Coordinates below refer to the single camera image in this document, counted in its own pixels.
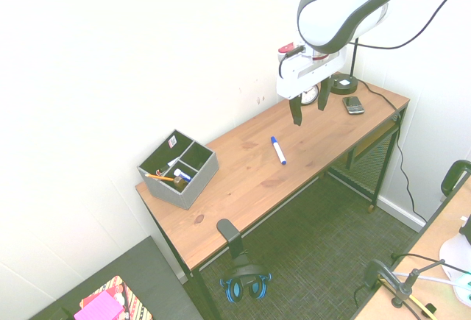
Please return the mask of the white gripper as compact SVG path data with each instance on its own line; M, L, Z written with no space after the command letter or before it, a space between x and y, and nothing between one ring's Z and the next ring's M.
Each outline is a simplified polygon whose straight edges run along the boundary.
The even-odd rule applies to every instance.
M347 47L332 54L323 54L310 46L284 46L278 52L279 68L277 94L289 100L289 108L295 125L302 123L301 96L321 82L318 109L327 105L332 79L328 78L340 70L347 57Z

